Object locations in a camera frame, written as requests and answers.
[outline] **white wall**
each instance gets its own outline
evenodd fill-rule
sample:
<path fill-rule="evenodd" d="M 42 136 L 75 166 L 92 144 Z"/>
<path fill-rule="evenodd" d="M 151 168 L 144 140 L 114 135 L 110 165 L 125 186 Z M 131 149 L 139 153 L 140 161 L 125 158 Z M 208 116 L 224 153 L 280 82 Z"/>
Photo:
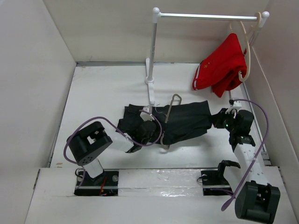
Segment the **white wall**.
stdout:
<path fill-rule="evenodd" d="M 271 0 L 270 17 L 254 49 L 252 70 L 246 86 L 252 100 L 266 109 L 270 135 L 266 142 L 273 165 L 280 166 L 293 208 L 299 218 L 299 1 Z M 263 115 L 256 110 L 262 131 Z"/>
<path fill-rule="evenodd" d="M 23 223 L 75 62 L 42 0 L 0 0 L 0 223 Z"/>
<path fill-rule="evenodd" d="M 75 61 L 138 61 L 150 55 L 152 8 L 165 13 L 253 16 L 268 0 L 44 0 Z M 226 37 L 228 22 L 161 19 L 156 59 L 195 62 Z"/>

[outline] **black garment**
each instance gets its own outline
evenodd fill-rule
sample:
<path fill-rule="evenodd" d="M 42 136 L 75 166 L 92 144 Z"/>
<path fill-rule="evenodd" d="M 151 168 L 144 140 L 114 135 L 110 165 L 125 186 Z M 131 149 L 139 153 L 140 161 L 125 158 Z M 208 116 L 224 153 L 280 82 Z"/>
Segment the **black garment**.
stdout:
<path fill-rule="evenodd" d="M 169 105 L 164 107 L 153 107 L 152 114 L 160 121 L 164 133 L 163 144 L 171 145 L 179 141 L 192 139 L 206 133 L 212 123 L 210 121 L 211 112 L 207 101 L 200 103 L 190 103 L 184 105 L 173 105 L 165 123 Z M 119 120 L 118 128 L 128 133 L 134 139 L 135 130 L 143 123 L 140 117 L 140 110 L 143 106 L 129 105 L 125 107 L 123 119 Z M 160 133 L 159 125 L 150 142 L 157 139 Z"/>

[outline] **metal rod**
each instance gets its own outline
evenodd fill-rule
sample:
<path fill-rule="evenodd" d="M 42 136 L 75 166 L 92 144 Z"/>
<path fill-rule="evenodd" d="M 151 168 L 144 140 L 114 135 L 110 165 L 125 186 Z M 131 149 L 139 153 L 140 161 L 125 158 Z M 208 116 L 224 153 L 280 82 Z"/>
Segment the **metal rod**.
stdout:
<path fill-rule="evenodd" d="M 147 81 L 153 81 L 153 68 L 154 68 L 154 58 L 155 58 L 155 44 L 156 44 L 156 34 L 157 34 L 157 24 L 153 23 L 153 36 L 151 39 L 151 48 L 150 48 L 150 56 L 149 56 L 149 74 L 147 77 Z"/>
<path fill-rule="evenodd" d="M 161 18 L 186 18 L 203 20 L 229 20 L 229 21 L 257 21 L 256 16 L 233 16 L 233 15 L 199 15 L 199 14 L 176 14 L 160 13 Z"/>

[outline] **transparent plastic sheet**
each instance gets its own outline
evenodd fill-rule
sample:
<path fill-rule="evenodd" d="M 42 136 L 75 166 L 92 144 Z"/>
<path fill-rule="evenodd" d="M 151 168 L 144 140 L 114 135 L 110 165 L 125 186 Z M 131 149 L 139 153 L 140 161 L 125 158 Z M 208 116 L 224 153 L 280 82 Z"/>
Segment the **transparent plastic sheet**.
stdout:
<path fill-rule="evenodd" d="M 119 196 L 203 196 L 200 169 L 120 170 Z"/>

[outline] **clothing rack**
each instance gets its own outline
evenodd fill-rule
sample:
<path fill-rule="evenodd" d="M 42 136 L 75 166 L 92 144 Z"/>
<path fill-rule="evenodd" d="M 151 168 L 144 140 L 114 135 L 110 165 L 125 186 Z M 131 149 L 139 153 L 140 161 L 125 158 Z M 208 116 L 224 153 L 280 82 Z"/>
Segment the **clothing rack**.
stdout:
<path fill-rule="evenodd" d="M 253 35 L 249 39 L 249 46 L 251 47 L 262 27 L 264 26 L 267 18 L 269 17 L 269 12 L 263 12 L 261 20 L 254 31 Z M 159 18 L 184 18 L 184 19 L 201 19 L 201 20 L 225 20 L 225 21 L 253 21 L 258 22 L 259 18 L 257 16 L 233 16 L 233 15 L 202 15 L 202 14 L 175 14 L 175 13 L 161 13 L 160 9 L 153 8 L 153 33 L 151 39 L 151 50 L 149 58 L 146 58 L 146 72 L 147 76 L 145 83 L 148 85 L 149 91 L 149 104 L 155 105 L 155 93 L 154 93 L 154 78 L 153 78 L 153 68 L 154 68 L 154 58 L 155 58 L 155 44 L 157 35 L 157 23 Z"/>

